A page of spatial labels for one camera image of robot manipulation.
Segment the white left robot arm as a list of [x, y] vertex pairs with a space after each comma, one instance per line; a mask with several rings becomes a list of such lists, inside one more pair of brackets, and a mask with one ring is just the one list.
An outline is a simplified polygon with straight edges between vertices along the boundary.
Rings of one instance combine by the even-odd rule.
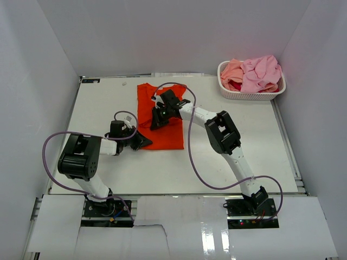
[[110, 131], [104, 137], [71, 134], [60, 155], [57, 169], [68, 179], [74, 180], [87, 193], [87, 199], [96, 202], [95, 208], [102, 216], [109, 216], [115, 204], [108, 198], [112, 195], [111, 189], [97, 175], [99, 157], [118, 156], [125, 147], [137, 151], [152, 144], [128, 120], [113, 120]]

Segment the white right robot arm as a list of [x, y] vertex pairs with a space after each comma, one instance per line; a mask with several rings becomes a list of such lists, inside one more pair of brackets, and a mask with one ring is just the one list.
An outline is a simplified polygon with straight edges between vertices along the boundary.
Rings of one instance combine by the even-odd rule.
[[212, 149], [222, 155], [234, 173], [245, 202], [245, 210], [251, 216], [259, 215], [268, 199], [265, 188], [256, 180], [241, 148], [241, 135], [226, 111], [211, 112], [195, 106], [187, 99], [180, 100], [172, 90], [154, 94], [151, 130], [168, 125], [171, 118], [189, 121], [189, 130], [196, 124], [206, 130]]

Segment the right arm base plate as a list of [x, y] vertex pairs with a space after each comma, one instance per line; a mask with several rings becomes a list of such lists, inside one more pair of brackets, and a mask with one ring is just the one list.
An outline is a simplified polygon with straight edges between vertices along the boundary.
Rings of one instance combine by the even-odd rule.
[[227, 211], [228, 229], [278, 229], [277, 208], [274, 199], [267, 199], [258, 210], [254, 210], [243, 199], [228, 199], [223, 204]]

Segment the orange t shirt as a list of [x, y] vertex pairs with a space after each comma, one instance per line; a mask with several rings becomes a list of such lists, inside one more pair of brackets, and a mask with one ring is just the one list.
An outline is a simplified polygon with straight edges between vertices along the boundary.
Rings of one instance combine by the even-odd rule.
[[145, 150], [182, 150], [184, 149], [183, 122], [178, 118], [169, 119], [169, 124], [159, 129], [151, 130], [152, 108], [155, 102], [151, 100], [155, 86], [143, 83], [137, 86], [137, 118], [139, 132], [152, 141], [144, 147]]

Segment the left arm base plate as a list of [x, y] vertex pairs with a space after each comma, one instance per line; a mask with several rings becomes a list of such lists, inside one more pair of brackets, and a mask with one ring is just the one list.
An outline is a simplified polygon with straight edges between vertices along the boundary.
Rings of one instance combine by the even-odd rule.
[[133, 221], [121, 200], [97, 203], [85, 200], [82, 227], [93, 228], [132, 228]]

